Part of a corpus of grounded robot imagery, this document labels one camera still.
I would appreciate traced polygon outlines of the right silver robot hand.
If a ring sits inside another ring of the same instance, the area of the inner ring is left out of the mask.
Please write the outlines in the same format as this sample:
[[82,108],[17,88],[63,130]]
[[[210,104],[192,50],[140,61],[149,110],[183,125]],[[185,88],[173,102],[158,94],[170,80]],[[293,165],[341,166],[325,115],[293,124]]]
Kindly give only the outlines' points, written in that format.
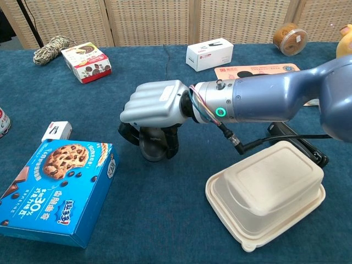
[[189,88],[180,80],[139,85],[120,114],[118,132],[139,146],[150,162],[171,159],[179,150],[178,128],[195,118]]

